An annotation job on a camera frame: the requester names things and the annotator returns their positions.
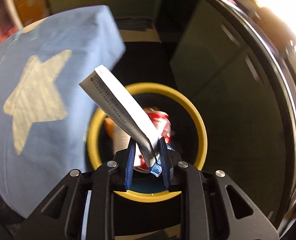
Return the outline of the dark floor mat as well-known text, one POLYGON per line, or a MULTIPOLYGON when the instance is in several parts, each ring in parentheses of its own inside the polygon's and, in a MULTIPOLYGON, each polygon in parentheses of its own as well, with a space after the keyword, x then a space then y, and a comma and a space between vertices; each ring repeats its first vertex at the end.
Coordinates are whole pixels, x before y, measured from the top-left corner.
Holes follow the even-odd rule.
POLYGON ((115 22, 120 30, 145 31, 154 28, 153 20, 149 18, 118 18, 115 22))

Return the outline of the green kitchen cabinets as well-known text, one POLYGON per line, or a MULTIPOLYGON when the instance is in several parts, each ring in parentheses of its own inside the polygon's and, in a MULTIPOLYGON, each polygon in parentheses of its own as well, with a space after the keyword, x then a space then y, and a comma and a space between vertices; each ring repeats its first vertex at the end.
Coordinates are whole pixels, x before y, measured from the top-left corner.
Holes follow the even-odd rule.
POLYGON ((106 5, 115 20, 152 19, 152 37, 127 42, 114 74, 125 85, 155 82, 184 94, 205 123, 204 170, 228 172, 278 231, 288 225, 296 215, 296 77, 242 3, 46 1, 51 14, 106 5))

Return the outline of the yellow rimmed teal trash bin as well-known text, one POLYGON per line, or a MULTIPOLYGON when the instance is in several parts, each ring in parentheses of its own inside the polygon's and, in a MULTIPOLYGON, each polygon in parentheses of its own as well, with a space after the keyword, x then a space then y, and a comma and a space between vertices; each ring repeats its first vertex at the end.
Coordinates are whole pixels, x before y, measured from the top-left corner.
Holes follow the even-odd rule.
MULTIPOLYGON (((180 153, 183 161, 201 170, 206 160, 207 135, 204 122, 192 102, 177 90, 158 83, 134 83, 126 89, 141 107, 168 114, 171 147, 180 153)), ((89 124, 87 152, 94 169, 114 158, 113 140, 104 128, 106 116, 97 108, 89 124)), ((157 203, 174 198, 179 192, 166 191, 161 177, 154 178, 148 171, 134 171, 131 188, 118 194, 135 202, 157 203)))

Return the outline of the red white snack packet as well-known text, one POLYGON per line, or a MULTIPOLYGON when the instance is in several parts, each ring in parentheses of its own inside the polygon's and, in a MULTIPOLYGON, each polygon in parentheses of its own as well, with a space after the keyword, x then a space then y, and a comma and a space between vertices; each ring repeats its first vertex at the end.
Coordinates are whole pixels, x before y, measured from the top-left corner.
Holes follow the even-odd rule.
MULTIPOLYGON (((160 111, 158 108, 144 108, 144 111, 153 122, 159 135, 162 136, 165 139, 165 142, 169 145, 171 141, 171 123, 169 121, 168 114, 160 111)), ((138 145, 136 145, 134 167, 140 172, 149 171, 138 145)))

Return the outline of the white blue tube wrapper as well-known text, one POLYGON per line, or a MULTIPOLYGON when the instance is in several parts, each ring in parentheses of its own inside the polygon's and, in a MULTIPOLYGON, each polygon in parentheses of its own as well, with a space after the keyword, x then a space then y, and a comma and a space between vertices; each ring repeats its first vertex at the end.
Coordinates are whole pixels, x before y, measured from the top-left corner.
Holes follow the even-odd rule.
POLYGON ((80 87, 136 141, 149 172, 160 176, 162 168, 157 146, 161 133, 128 90, 104 65, 96 67, 80 87))

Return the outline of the light blue star tablecloth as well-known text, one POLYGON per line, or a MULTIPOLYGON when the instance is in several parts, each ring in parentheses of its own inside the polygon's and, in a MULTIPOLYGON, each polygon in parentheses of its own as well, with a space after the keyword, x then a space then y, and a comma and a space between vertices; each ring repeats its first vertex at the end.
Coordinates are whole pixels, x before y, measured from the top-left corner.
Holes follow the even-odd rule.
POLYGON ((52 15, 0 44, 0 196, 22 217, 70 170, 89 169, 96 104, 80 82, 124 52, 105 5, 52 15))

